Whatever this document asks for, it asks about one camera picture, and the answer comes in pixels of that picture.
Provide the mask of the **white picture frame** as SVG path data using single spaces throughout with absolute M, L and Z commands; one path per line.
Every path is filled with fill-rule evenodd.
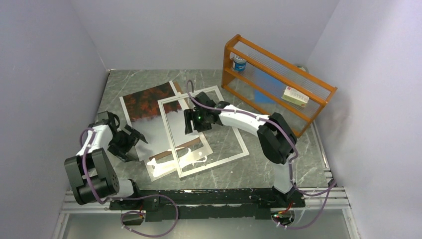
M 174 138 L 169 129 L 169 123 L 166 119 L 163 105 L 172 101 L 184 99 L 187 100 L 188 109 L 193 108 L 194 105 L 187 94 L 179 94 L 158 101 L 167 138 L 171 147 L 173 165 L 180 178 L 214 169 L 249 155 L 247 146 L 238 129 L 215 124 L 210 130 L 203 132 L 193 131 L 193 133 L 198 133 L 201 140 L 201 146 L 195 145 L 192 149 L 184 149 L 183 151 L 186 154 L 184 154 L 180 160 L 179 154 L 176 152 Z

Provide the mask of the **white mat board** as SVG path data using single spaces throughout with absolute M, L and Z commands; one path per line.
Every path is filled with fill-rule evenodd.
M 181 94 L 178 84 L 172 81 L 146 90 L 152 109 L 137 121 L 144 130 L 148 144 L 140 147 L 139 154 L 152 180 L 157 180 L 180 168 L 187 172 L 190 167 L 207 161 L 212 150 L 202 133 L 185 134 L 184 110 L 188 108 L 185 99 L 163 104 L 160 113 L 158 101 Z

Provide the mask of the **red autumn photo print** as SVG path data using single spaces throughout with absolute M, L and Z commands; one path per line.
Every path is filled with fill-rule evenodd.
M 135 150 L 140 161 L 146 161 L 157 154 L 171 152 L 158 101 L 176 96 L 173 82 L 167 82 L 146 90 L 120 97 L 127 124 L 143 134 L 147 143 L 140 141 Z M 174 144 L 180 147 L 199 141 L 197 133 L 185 134 L 185 100 L 176 100 L 163 105 Z

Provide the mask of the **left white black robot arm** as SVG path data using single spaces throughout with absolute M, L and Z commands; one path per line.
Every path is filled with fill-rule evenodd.
M 122 162 L 133 161 L 130 151 L 146 138 L 129 125 L 120 128 L 119 117 L 108 111 L 97 115 L 80 135 L 81 149 L 64 162 L 71 190 L 79 205 L 119 200 L 130 209 L 142 204 L 139 188 L 131 179 L 117 176 L 107 154 Z

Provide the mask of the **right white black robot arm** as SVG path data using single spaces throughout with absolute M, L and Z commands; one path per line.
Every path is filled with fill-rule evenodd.
M 293 199 L 291 163 L 298 155 L 297 138 L 280 113 L 255 114 L 226 101 L 215 103 L 205 92 L 190 97 L 193 108 L 184 110 L 185 134 L 211 130 L 212 125 L 230 126 L 258 138 L 264 156 L 274 170 L 274 202 L 281 207 Z

